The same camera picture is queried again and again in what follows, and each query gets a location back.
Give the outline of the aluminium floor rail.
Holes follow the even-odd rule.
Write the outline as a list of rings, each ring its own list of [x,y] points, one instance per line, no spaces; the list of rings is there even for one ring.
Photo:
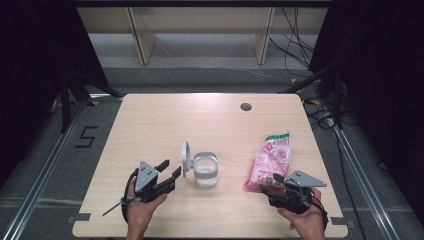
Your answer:
[[[54,142],[53,148],[49,152],[49,156],[45,159],[42,168],[38,172],[37,178],[32,182],[30,190],[20,203],[18,210],[9,222],[9,225],[0,240],[19,240],[37,205],[40,196],[42,195],[47,185],[47,182],[49,181],[57,163],[61,158],[65,146],[69,141],[70,135],[73,132],[75,124],[85,106],[85,101],[80,101],[75,104],[68,125],[61,130],[59,136]]]
[[[385,240],[400,240],[391,218],[385,210],[382,202],[378,198],[374,188],[366,176],[353,148],[348,141],[345,133],[338,126],[335,127],[335,134],[340,141],[341,148],[345,152],[346,161],[352,171],[352,174],[364,196],[364,199],[372,213],[377,226]]]

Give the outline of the black table bracket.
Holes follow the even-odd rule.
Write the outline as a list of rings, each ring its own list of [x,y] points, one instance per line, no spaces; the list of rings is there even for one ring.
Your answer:
[[[76,221],[89,221],[91,217],[91,213],[78,213],[73,216],[69,216],[67,219],[68,224],[73,224]]]
[[[349,229],[354,229],[356,227],[354,221],[346,220],[344,217],[331,217],[331,222],[333,225],[345,225]]]

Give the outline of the black metal stand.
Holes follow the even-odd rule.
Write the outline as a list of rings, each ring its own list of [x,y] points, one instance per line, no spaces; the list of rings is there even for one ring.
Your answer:
[[[314,81],[320,79],[321,83],[317,91],[321,94],[324,90],[324,87],[327,86],[331,89],[333,95],[333,108],[331,115],[333,120],[338,128],[343,128],[342,126],[342,110],[341,110],[341,80],[340,75],[336,67],[326,66],[321,70],[317,71],[313,75],[307,77],[305,80],[292,86],[291,88],[280,91],[280,94],[292,94],[295,93],[304,87],[312,84]]]
[[[61,79],[61,106],[62,106],[62,132],[71,124],[71,110],[69,94],[72,94],[77,101],[87,101],[90,95],[85,88],[86,85],[107,93],[113,97],[124,97],[124,94],[112,89],[107,83],[102,83],[90,76],[78,71],[65,72]]]

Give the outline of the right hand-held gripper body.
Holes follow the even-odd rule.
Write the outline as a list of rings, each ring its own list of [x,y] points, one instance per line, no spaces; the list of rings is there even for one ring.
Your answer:
[[[326,187],[327,184],[303,171],[295,170],[285,177],[283,192],[271,190],[269,204],[276,208],[285,208],[293,213],[302,214],[312,205],[312,187]]]

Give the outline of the person's right hand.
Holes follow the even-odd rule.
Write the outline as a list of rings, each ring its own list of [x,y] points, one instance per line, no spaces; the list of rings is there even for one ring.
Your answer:
[[[285,208],[277,212],[289,222],[289,229],[296,230],[303,240],[326,240],[322,211],[317,207],[321,201],[321,192],[311,188],[314,204],[303,214],[295,214]]]

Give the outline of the clear jar with white lid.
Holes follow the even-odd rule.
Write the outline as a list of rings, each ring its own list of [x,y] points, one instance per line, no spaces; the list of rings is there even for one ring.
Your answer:
[[[182,144],[183,177],[192,170],[198,187],[213,187],[217,184],[218,165],[219,161],[215,153],[199,152],[191,156],[189,143]]]

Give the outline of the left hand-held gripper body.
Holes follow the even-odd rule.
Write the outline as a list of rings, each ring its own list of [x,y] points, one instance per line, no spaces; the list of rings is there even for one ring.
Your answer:
[[[136,172],[135,194],[141,202],[148,203],[162,194],[168,194],[175,189],[176,179],[170,176],[168,179],[158,183],[158,172],[147,162],[142,161]]]

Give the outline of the pink and white plastic bag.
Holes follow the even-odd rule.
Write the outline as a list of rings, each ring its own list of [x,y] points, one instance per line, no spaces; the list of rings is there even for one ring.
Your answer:
[[[256,151],[250,176],[244,183],[248,189],[258,189],[259,185],[281,187],[274,179],[275,174],[288,175],[291,149],[291,132],[283,131],[268,135]]]

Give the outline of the person's left hand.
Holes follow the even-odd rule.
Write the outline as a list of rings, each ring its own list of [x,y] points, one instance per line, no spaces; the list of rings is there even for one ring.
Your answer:
[[[128,195],[132,199],[135,196],[136,178],[133,178],[128,188]],[[149,203],[139,200],[131,200],[127,205],[127,235],[126,240],[143,240],[148,225],[155,210],[167,199],[166,194],[158,196]]]

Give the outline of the black curtain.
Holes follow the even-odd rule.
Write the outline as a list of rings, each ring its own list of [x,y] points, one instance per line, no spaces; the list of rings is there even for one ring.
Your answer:
[[[60,0],[0,0],[0,189],[61,87],[108,84],[78,10]]]
[[[332,0],[311,71],[343,37],[352,110],[424,226],[424,0]]]

